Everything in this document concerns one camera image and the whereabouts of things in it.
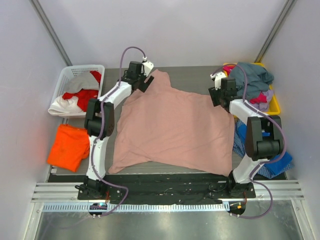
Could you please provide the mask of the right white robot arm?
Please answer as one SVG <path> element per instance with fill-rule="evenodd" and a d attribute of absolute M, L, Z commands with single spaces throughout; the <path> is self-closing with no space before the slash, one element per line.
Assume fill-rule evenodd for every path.
<path fill-rule="evenodd" d="M 252 180 L 261 167 L 285 152 L 281 118 L 269 116 L 237 95 L 236 80 L 224 73 L 211 75 L 214 86 L 209 94 L 215 107 L 221 106 L 246 125 L 244 150 L 240 164 L 227 177 L 226 193 L 233 198 L 251 191 Z"/>

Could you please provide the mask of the pink printed t shirt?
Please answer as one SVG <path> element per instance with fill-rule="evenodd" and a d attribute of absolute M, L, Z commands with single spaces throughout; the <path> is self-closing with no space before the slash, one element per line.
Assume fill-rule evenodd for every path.
<path fill-rule="evenodd" d="M 122 106 L 108 172 L 157 162 L 227 176 L 234 117 L 208 95 L 173 88 L 166 72 L 151 75 L 147 90 L 135 91 Z"/>

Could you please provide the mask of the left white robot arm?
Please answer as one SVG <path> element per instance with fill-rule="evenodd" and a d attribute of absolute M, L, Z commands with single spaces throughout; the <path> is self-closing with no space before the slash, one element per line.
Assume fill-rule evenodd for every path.
<path fill-rule="evenodd" d="M 89 164 L 83 183 L 75 187 L 79 200 L 100 200 L 107 194 L 105 158 L 109 138 L 116 126 L 115 109 L 134 91 L 144 93 L 148 89 L 154 79 L 150 76 L 153 68 L 154 64 L 149 60 L 131 61 L 111 90 L 89 101 L 84 121 L 89 137 Z"/>

